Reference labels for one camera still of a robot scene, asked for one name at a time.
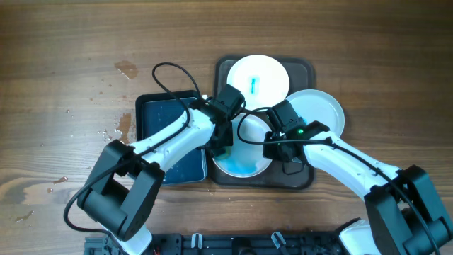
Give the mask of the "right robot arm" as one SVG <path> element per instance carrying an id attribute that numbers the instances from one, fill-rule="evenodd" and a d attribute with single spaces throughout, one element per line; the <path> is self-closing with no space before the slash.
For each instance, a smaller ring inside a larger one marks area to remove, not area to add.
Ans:
<path id="1" fill-rule="evenodd" d="M 452 220 L 428 173 L 385 164 L 341 140 L 317 121 L 267 132 L 264 157 L 295 157 L 325 171 L 365 203 L 367 219 L 340 231 L 349 254 L 438 254 L 452 240 Z"/>

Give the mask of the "white plate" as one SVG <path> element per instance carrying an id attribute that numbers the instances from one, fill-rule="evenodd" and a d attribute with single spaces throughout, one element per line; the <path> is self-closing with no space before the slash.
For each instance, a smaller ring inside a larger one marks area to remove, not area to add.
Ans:
<path id="1" fill-rule="evenodd" d="M 337 136 L 342 135 L 345 114 L 339 102 L 330 94 L 316 89 L 305 89 L 292 93 L 286 100 L 307 124 L 319 121 Z"/>
<path id="2" fill-rule="evenodd" d="M 227 148 L 227 153 L 215 157 L 215 165 L 224 173 L 237 177 L 249 178 L 266 170 L 272 160 L 263 156 L 263 146 L 247 144 L 237 137 L 239 121 L 245 113 L 241 113 L 232 120 L 233 145 Z M 268 124 L 261 118 L 249 115 L 241 124 L 240 135 L 245 140 L 262 142 L 265 134 L 270 131 Z"/>
<path id="3" fill-rule="evenodd" d="M 249 111 L 285 100 L 290 85 L 283 65 L 266 55 L 241 58 L 229 70 L 226 82 L 241 92 Z"/>

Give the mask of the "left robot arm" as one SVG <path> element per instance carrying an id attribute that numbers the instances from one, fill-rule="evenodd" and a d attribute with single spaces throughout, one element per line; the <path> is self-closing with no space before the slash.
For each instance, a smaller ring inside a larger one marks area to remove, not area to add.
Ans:
<path id="1" fill-rule="evenodd" d="M 231 121 L 243 96 L 198 99 L 179 118 L 149 138 L 109 143 L 73 201 L 101 225 L 124 254 L 143 254 L 152 235 L 145 222 L 165 173 L 198 147 L 215 152 L 232 144 Z"/>

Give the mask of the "green yellow sponge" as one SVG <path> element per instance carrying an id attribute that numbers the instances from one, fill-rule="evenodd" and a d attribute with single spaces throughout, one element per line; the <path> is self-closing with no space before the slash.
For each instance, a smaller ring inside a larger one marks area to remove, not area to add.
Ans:
<path id="1" fill-rule="evenodd" d="M 217 150 L 216 158 L 224 159 L 231 155 L 231 147 L 223 147 Z"/>

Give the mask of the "white plate top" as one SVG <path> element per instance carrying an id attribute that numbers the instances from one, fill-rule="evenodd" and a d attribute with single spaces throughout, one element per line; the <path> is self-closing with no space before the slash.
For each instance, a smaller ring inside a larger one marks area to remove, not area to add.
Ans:
<path id="1" fill-rule="evenodd" d="M 241 92 L 249 111 L 285 100 L 290 85 L 283 65 L 266 55 L 241 58 L 229 70 L 226 82 Z"/>

